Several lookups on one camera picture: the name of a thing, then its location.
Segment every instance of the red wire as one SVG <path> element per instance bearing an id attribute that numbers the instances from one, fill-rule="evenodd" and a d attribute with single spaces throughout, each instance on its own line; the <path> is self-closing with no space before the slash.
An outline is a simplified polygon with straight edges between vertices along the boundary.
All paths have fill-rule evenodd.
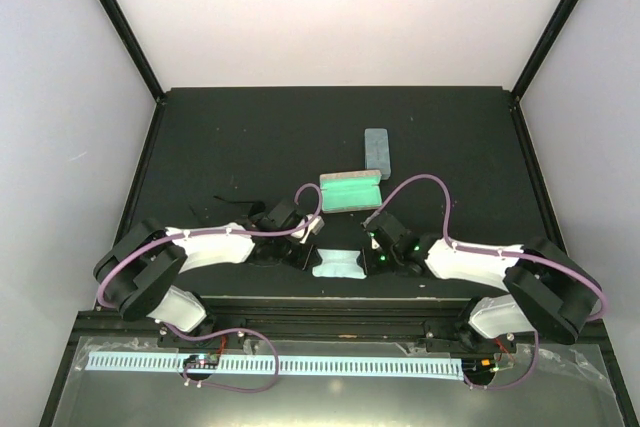
<path id="1" fill-rule="evenodd" d="M 223 336 L 222 339 L 220 340 L 220 348 L 218 349 L 218 352 L 216 352 L 218 355 L 222 355 L 222 352 L 224 351 L 224 348 L 227 346 L 227 336 Z"/>
<path id="2" fill-rule="evenodd" d="M 506 349 L 506 347 L 502 345 L 502 342 L 500 342 L 500 339 L 494 339 L 494 340 L 496 341 L 496 344 L 498 344 L 498 347 L 500 347 L 500 350 L 509 356 L 509 359 L 511 359 L 511 362 L 515 363 L 516 359 L 513 357 L 513 355 L 511 355 L 511 353 Z"/>

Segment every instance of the black metal frame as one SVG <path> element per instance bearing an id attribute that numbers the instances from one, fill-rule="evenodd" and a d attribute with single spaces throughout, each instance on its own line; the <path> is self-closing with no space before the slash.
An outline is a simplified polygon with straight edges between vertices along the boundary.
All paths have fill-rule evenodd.
<path id="1" fill-rule="evenodd" d="M 143 153 L 136 170 L 131 191 L 127 199 L 122 221 L 118 228 L 116 241 L 118 241 L 130 228 L 133 211 L 138 200 L 140 188 L 146 173 L 147 165 L 158 128 L 164 113 L 164 97 L 162 90 L 153 70 L 147 61 L 140 44 L 138 43 L 131 27 L 129 26 L 122 10 L 116 0 L 100 0 L 107 15 L 111 19 L 116 31 L 120 35 L 122 42 L 140 74 L 142 75 L 151 95 L 156 100 L 156 111 L 151 122 L 151 127 L 144 145 Z M 538 202 L 540 213 L 545 225 L 547 236 L 556 245 L 564 250 L 564 242 L 558 227 L 549 194 L 547 192 L 540 166 L 538 164 L 535 150 L 529 136 L 520 100 L 531 84 L 537 71 L 542 65 L 545 57 L 549 53 L 551 46 L 560 34 L 560 31 L 578 0 L 560 0 L 553 13 L 547 27 L 540 40 L 533 50 L 524 70 L 522 71 L 512 94 L 511 114 L 516 133 L 520 140 L 522 154 L 531 179 L 535 196 Z M 424 337 L 422 324 L 425 319 L 451 316 L 453 319 L 462 309 L 462 305 L 446 303 L 434 305 L 425 301 L 424 305 L 416 304 L 415 301 L 394 301 L 391 305 L 384 302 L 376 303 L 376 308 L 372 309 L 371 304 L 359 301 L 269 301 L 269 300 L 209 300 L 208 304 L 216 311 L 232 315 L 246 317 L 251 322 L 263 322 L 261 329 L 270 336 L 278 338 L 284 335 L 291 338 L 292 335 L 298 337 L 304 333 L 308 340 L 323 340 L 327 337 L 340 338 L 341 334 L 348 334 L 345 327 L 349 325 L 345 321 L 345 315 L 357 316 L 359 318 L 359 336 L 361 339 L 384 340 L 386 341 L 415 341 Z M 140 322 L 123 322 L 117 315 L 110 312 L 88 311 L 79 312 L 74 324 L 69 342 L 65 349 L 58 374 L 52 386 L 49 400 L 40 423 L 41 427 L 51 426 L 54 415 L 62 396 L 62 390 L 71 366 L 71 361 L 75 353 L 78 341 L 82 336 L 139 336 L 158 337 L 158 327 L 151 320 Z M 526 340 L 526 336 L 516 340 Z M 611 346 L 606 328 L 602 322 L 587 324 L 578 340 L 582 344 L 598 344 L 600 346 L 605 365 L 611 379 L 612 386 L 616 392 L 618 406 L 622 412 L 625 424 L 633 427 L 640 427 L 635 415 L 631 399 L 625 387 L 624 379 L 620 367 Z"/>

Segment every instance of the green block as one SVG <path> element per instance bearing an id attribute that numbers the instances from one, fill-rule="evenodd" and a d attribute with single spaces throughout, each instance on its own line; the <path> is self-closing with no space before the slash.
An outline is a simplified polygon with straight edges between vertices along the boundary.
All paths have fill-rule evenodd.
<path id="1" fill-rule="evenodd" d="M 322 211 L 325 213 L 350 212 L 380 207 L 382 204 L 381 177 L 379 170 L 321 175 Z"/>

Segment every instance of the vertical black pole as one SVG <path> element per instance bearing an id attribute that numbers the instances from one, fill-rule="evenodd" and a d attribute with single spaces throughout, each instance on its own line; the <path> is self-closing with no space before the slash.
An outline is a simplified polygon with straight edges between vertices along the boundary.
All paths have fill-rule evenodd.
<path id="1" fill-rule="evenodd" d="M 512 94 L 516 101 L 522 99 L 522 96 L 529 87 L 529 84 L 531 84 L 531 81 L 538 72 L 538 69 L 549 53 L 549 50 L 551 50 L 551 46 L 560 34 L 562 27 L 571 15 L 571 12 L 577 3 L 578 0 L 560 0 L 560 3 L 558 3 L 555 12 L 551 16 L 547 27 L 544 29 L 538 44 L 533 50 L 531 57 L 529 57 L 524 70 L 520 74 L 520 77 L 512 90 Z"/>
<path id="2" fill-rule="evenodd" d="M 153 73 L 144 52 L 142 52 L 138 40 L 135 35 L 133 35 L 133 31 L 122 13 L 118 2 L 116 0 L 100 0 L 100 3 L 109 16 L 109 19 L 111 19 L 111 23 L 113 23 L 120 39 L 122 39 L 122 43 L 127 48 L 131 59 L 133 59 L 133 63 L 138 68 L 138 71 L 140 71 L 140 75 L 142 75 L 144 82 L 147 84 L 149 92 L 151 92 L 151 95 L 156 101 L 160 100 L 164 96 L 164 91 Z"/>

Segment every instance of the gray plastic block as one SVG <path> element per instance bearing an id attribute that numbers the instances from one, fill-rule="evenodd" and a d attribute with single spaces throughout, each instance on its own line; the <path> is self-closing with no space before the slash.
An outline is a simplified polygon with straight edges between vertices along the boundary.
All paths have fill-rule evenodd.
<path id="1" fill-rule="evenodd" d="M 391 154 L 387 129 L 365 129 L 364 152 L 367 170 L 379 170 L 382 179 L 391 176 Z"/>

